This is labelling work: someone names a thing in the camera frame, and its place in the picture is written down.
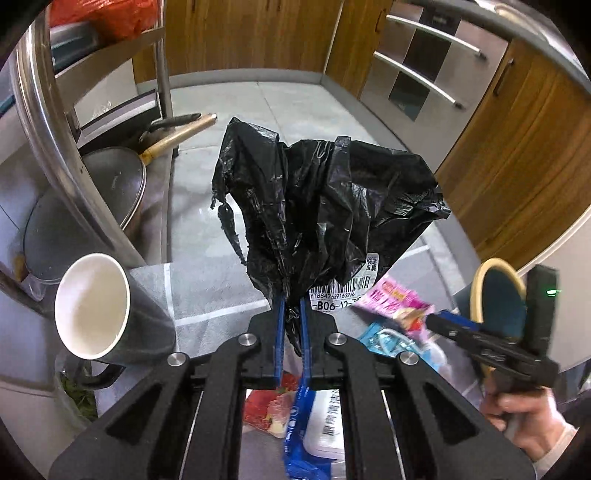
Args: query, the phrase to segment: trash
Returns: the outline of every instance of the trash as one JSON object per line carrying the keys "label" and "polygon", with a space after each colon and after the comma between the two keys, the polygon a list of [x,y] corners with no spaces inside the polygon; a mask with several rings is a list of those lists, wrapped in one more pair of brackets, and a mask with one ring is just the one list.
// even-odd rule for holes
{"label": "trash", "polygon": [[417,292],[403,287],[387,273],[355,306],[396,320],[408,333],[424,330],[425,318],[435,312],[433,305],[422,301]]}
{"label": "trash", "polygon": [[352,141],[300,140],[232,118],[212,179],[212,208],[234,250],[241,249],[226,201],[242,211],[246,271],[272,301],[288,305],[318,286],[345,285],[379,255],[377,278],[429,223],[450,210],[419,155]]}
{"label": "trash", "polygon": [[443,350],[431,340],[415,340],[387,324],[373,322],[359,337],[370,352],[396,357],[404,351],[414,352],[426,361],[436,372],[447,366]]}
{"label": "trash", "polygon": [[333,280],[328,285],[313,287],[308,292],[312,309],[330,313],[350,307],[375,283],[378,261],[378,254],[368,254],[365,265],[345,285]]}
{"label": "trash", "polygon": [[[324,407],[335,407],[335,403],[330,403],[332,398],[338,400],[339,413],[331,420],[334,423],[329,425],[330,429],[325,430],[327,415]],[[283,460],[290,480],[346,478],[345,440],[338,390],[317,392],[300,382],[285,435]]]}
{"label": "trash", "polygon": [[296,377],[283,372],[279,388],[251,391],[244,404],[244,423],[275,437],[284,438],[297,384]]}
{"label": "trash", "polygon": [[[419,344],[377,322],[370,325],[359,341],[374,353],[396,356],[409,351],[436,371],[447,367],[445,354],[433,342]],[[285,435],[284,463],[291,480],[346,478],[339,390],[314,391],[300,381]]]}

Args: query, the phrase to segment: mug handle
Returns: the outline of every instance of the mug handle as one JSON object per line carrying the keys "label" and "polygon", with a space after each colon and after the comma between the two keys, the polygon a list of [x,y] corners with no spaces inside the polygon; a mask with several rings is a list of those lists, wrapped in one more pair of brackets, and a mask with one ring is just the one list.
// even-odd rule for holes
{"label": "mug handle", "polygon": [[107,367],[98,375],[86,375],[85,366],[90,366],[90,361],[69,354],[64,364],[66,377],[73,381],[77,387],[84,390],[100,390],[108,388],[119,378],[125,370],[120,365],[108,364]]}

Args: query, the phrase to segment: hand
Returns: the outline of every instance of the hand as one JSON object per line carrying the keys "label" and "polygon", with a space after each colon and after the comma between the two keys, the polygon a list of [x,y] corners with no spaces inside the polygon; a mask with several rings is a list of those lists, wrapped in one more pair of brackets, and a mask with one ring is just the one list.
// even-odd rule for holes
{"label": "hand", "polygon": [[504,413],[522,413],[521,424],[513,443],[533,462],[540,460],[558,442],[567,423],[556,410],[554,395],[549,388],[539,388],[521,394],[497,394],[491,377],[485,381],[486,395],[480,412],[500,431],[506,428]]}

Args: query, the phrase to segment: stainless steel appliance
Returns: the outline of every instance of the stainless steel appliance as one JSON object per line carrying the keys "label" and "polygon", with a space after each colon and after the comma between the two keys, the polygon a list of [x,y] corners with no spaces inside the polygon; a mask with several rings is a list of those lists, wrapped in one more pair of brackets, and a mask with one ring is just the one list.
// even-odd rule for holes
{"label": "stainless steel appliance", "polygon": [[460,18],[394,2],[361,101],[436,171],[470,121],[507,42]]}

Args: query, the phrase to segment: cabinet door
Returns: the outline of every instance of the cabinet door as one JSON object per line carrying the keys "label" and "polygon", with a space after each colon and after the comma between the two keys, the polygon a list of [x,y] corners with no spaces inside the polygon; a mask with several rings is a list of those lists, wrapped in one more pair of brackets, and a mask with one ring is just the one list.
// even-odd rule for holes
{"label": "cabinet door", "polygon": [[392,0],[345,0],[326,74],[359,98]]}
{"label": "cabinet door", "polygon": [[589,158],[589,95],[514,40],[436,176],[480,258],[520,268],[591,204]]}
{"label": "cabinet door", "polygon": [[258,66],[258,39],[267,34],[271,0],[195,0],[189,32],[190,71]]}
{"label": "cabinet door", "polygon": [[340,0],[271,0],[266,67],[322,72]]}

